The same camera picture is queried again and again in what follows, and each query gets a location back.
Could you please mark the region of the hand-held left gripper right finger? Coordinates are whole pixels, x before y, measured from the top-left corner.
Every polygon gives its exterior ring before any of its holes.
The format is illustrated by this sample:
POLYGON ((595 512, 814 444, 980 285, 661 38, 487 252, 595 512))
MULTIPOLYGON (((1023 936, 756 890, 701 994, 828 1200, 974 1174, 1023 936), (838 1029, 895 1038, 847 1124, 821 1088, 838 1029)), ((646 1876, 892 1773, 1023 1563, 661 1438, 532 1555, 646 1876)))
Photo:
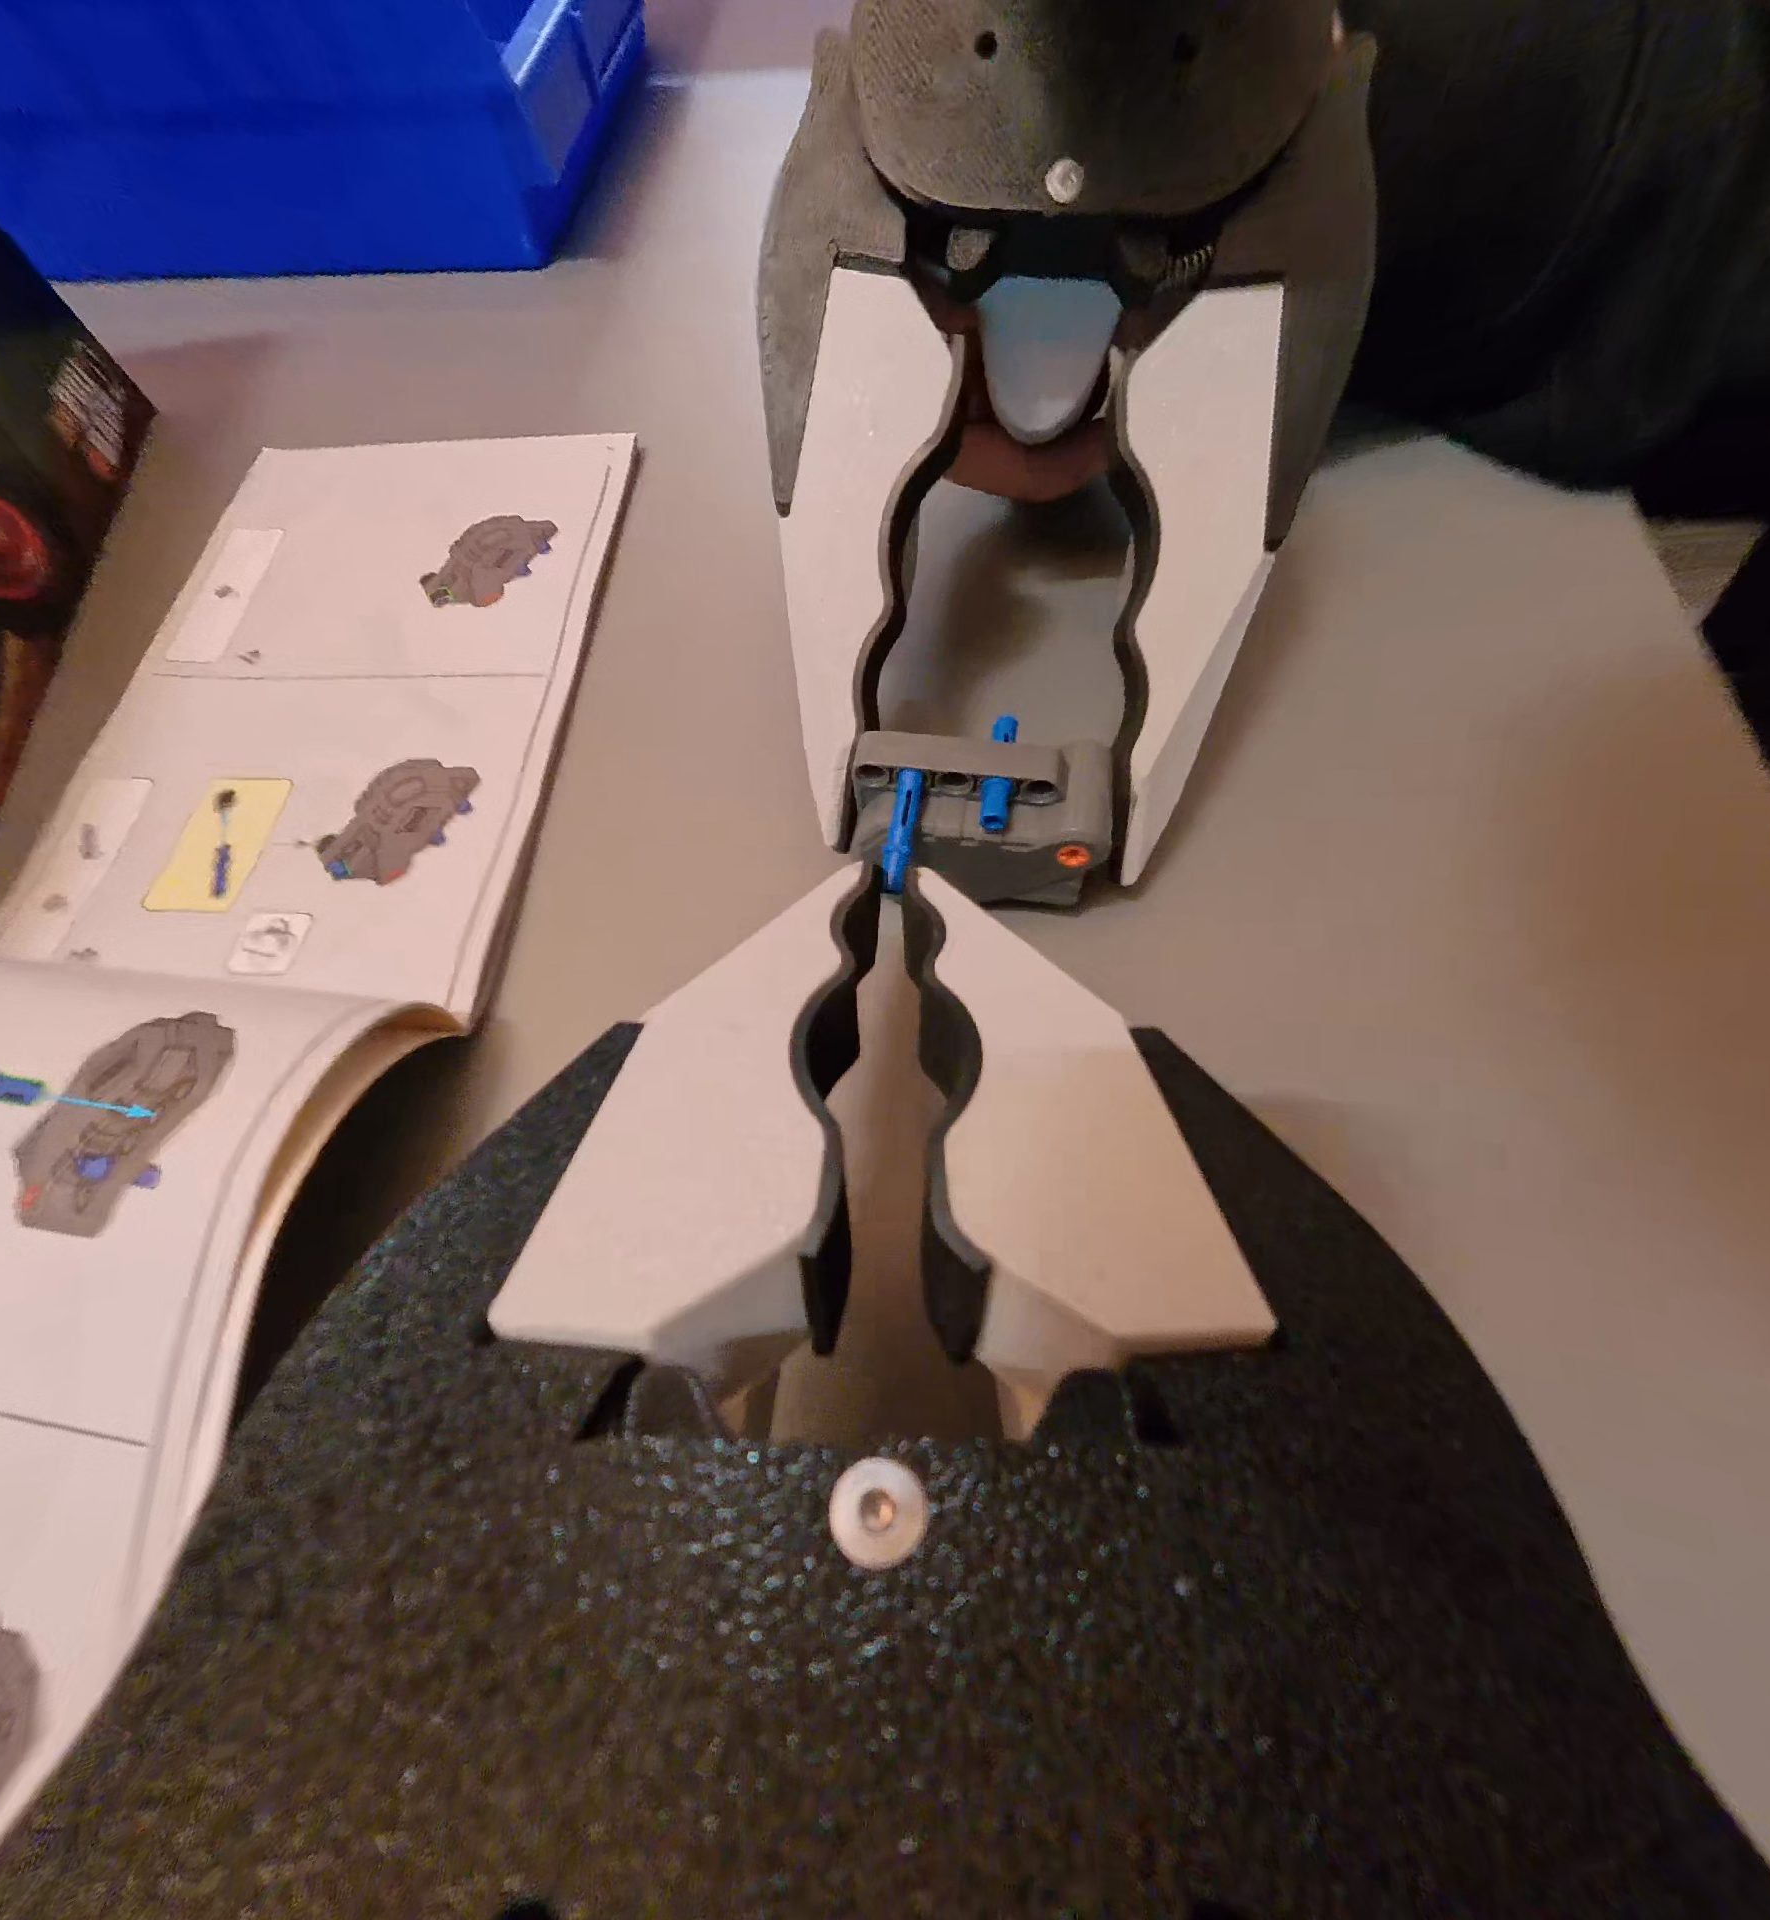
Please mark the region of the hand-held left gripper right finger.
POLYGON ((918 1055, 943 1091, 919 1270, 947 1358, 1026 1440, 1064 1377, 1277 1329, 1127 1023, 940 873, 902 887, 918 1055))

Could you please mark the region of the toy instruction booklet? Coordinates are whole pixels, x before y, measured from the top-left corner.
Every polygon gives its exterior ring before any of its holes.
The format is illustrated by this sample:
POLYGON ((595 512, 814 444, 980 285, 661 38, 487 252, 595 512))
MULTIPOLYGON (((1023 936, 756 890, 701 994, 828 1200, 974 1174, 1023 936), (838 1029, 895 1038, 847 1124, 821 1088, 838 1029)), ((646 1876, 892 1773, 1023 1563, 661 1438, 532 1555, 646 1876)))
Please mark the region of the toy instruction booklet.
POLYGON ((172 1581, 308 1168, 491 995, 634 461, 267 450, 0 904, 0 1835, 172 1581))

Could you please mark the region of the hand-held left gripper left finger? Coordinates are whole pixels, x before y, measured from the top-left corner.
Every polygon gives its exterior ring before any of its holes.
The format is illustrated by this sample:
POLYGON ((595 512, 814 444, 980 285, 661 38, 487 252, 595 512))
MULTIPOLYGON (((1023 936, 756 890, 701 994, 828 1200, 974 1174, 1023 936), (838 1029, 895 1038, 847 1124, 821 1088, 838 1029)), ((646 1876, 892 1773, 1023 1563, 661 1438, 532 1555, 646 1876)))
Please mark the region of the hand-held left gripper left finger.
POLYGON ((508 1281, 505 1340, 685 1367, 771 1431, 782 1360, 828 1354, 854 1242, 828 1091, 860 1057, 879 878, 839 867, 652 1006, 508 1281))

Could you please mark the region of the grey toy beam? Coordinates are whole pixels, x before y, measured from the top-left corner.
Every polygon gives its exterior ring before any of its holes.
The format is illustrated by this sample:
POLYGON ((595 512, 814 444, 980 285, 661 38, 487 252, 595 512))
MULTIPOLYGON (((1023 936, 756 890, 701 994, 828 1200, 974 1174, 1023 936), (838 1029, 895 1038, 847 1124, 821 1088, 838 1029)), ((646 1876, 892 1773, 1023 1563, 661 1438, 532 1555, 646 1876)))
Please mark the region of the grey toy beam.
POLYGON ((1058 744, 958 739, 932 732, 864 732, 854 744, 854 796, 892 791, 902 773, 923 773, 940 796, 977 796, 989 778, 1013 784, 1013 804, 1058 804, 1066 755, 1058 744))

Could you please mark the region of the blue storage bin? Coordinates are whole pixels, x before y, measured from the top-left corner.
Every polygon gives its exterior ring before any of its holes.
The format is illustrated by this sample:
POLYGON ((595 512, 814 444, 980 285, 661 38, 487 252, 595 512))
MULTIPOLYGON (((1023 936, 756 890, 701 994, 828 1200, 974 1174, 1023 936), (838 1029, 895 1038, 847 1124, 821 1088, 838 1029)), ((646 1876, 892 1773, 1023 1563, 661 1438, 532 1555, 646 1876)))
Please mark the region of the blue storage bin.
POLYGON ((649 70, 642 3, 487 3, 505 70, 491 121, 508 181, 494 188, 489 268, 548 264, 649 70))
POLYGON ((0 3, 0 227, 54 280, 526 268, 587 108, 559 3, 0 3))

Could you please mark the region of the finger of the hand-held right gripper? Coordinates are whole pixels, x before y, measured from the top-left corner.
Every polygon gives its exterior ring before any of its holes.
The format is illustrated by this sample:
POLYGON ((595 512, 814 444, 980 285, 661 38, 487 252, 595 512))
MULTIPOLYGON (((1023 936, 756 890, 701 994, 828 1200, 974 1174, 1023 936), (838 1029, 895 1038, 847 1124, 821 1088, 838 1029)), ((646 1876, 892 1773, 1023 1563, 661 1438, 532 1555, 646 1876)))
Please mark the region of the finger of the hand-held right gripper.
POLYGON ((1271 571, 1281 310, 1277 280, 1206 289, 1116 363, 1113 444, 1133 517, 1121 886, 1155 863, 1271 571))
POLYGON ((904 615, 909 515, 950 463, 965 341, 918 286, 834 268, 793 509, 780 521, 804 775, 821 838, 847 846, 854 744, 873 728, 865 669, 904 615))

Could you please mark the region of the person's right hand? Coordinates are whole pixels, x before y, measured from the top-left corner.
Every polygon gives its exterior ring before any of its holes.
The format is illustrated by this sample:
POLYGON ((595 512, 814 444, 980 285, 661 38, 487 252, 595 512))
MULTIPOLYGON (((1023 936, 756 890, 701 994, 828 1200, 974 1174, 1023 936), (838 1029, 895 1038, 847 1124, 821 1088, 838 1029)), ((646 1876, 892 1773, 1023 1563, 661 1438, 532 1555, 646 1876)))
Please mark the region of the person's right hand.
POLYGON ((965 385, 958 397, 958 447, 947 465, 953 485, 1009 500, 1061 500, 1097 485, 1113 470, 1113 433, 1107 423, 1113 368, 1097 372, 1084 411, 1052 441, 1015 441, 993 411, 977 332, 963 332, 965 385))

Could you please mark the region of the grey desk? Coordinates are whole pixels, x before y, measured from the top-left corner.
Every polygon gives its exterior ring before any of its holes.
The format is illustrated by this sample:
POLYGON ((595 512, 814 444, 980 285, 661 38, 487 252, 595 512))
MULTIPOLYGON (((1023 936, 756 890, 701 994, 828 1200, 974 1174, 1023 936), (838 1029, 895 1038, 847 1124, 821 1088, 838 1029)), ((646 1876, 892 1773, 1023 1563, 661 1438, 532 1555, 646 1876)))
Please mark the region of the grey desk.
POLYGON ((166 408, 146 595, 256 444, 618 423, 642 476, 484 1042, 392 1069, 304 1207, 387 1229, 256 1397, 159 1709, 0 1916, 1737 1916, 1567 1633, 1603 1590, 1770 1862, 1770 775, 1614 497, 1440 441, 1309 489, 1139 901, 1043 955, 1199 1061, 1267 1285, 1367 1323, 1038 1447, 576 1440, 613 1360, 481 1346, 636 1015, 828 859, 780 631, 755 227, 799 74, 649 89, 541 273, 75 286, 166 408))

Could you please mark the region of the grey toy motor block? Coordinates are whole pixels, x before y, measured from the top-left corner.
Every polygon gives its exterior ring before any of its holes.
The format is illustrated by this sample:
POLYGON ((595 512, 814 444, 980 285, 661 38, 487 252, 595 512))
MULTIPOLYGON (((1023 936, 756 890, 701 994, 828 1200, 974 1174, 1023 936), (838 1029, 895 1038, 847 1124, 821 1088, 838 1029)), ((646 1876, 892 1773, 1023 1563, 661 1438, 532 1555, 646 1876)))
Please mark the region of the grey toy motor block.
MULTIPOLYGON (((1058 804, 1013 804, 1007 834, 977 826, 977 796, 923 796, 913 864, 940 873, 977 904, 1078 904, 1113 851, 1113 749, 1078 739, 1058 804)), ((879 863, 895 791, 854 796, 857 859, 879 863)))

